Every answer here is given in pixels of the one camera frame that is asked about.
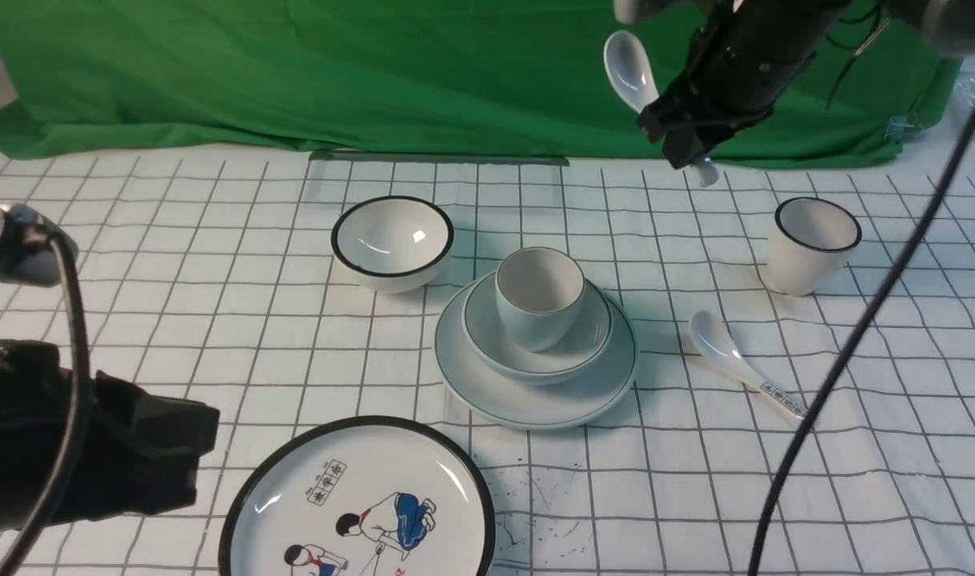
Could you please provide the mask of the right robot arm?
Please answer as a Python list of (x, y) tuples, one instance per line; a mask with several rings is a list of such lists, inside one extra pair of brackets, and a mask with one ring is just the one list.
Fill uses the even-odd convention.
[[(773, 114), (778, 99), (816, 58), (853, 1), (613, 1), (619, 22), (637, 23), (694, 2), (706, 21), (689, 37), (681, 72), (654, 84), (647, 51), (629, 30), (604, 46), (617, 92), (636, 98), (637, 127), (676, 169), (710, 164), (709, 155)], [(940, 54), (975, 54), (975, 1), (874, 1), (906, 22)]]

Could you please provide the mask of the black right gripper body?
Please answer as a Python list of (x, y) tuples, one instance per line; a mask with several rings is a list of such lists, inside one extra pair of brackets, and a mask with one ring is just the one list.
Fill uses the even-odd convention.
[(720, 1), (691, 40), (663, 109), (688, 121), (757, 119), (809, 69), (849, 1)]

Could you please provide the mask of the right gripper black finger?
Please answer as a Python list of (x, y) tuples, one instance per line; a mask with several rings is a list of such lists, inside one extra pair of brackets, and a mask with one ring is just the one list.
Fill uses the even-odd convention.
[(710, 156), (738, 131), (744, 103), (735, 96), (656, 96), (638, 113), (649, 142), (661, 143), (669, 164), (681, 169)]

